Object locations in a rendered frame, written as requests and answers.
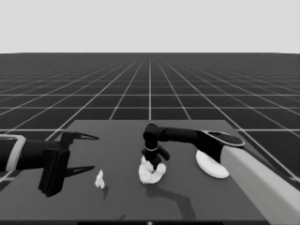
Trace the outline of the white round carrier with pins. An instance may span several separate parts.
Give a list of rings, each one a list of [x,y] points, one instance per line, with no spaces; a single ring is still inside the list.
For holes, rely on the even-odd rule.
[[[159,182],[163,176],[163,173],[161,172],[153,172],[150,173],[149,171],[145,171],[143,168],[139,169],[139,176],[140,176],[140,181],[143,184],[155,184]]]

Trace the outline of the small white T-shaped piece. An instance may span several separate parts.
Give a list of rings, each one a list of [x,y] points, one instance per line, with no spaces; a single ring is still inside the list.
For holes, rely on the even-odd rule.
[[[102,170],[100,170],[96,177],[96,181],[95,181],[95,186],[97,188],[101,188],[101,189],[105,188],[105,182],[104,182],[103,176],[104,176],[104,173]]]

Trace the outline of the large thick white disc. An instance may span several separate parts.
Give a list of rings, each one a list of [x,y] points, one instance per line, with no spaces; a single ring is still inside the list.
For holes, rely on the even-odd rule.
[[[230,173],[220,163],[200,150],[196,153],[196,161],[204,172],[214,178],[225,179],[230,176]]]

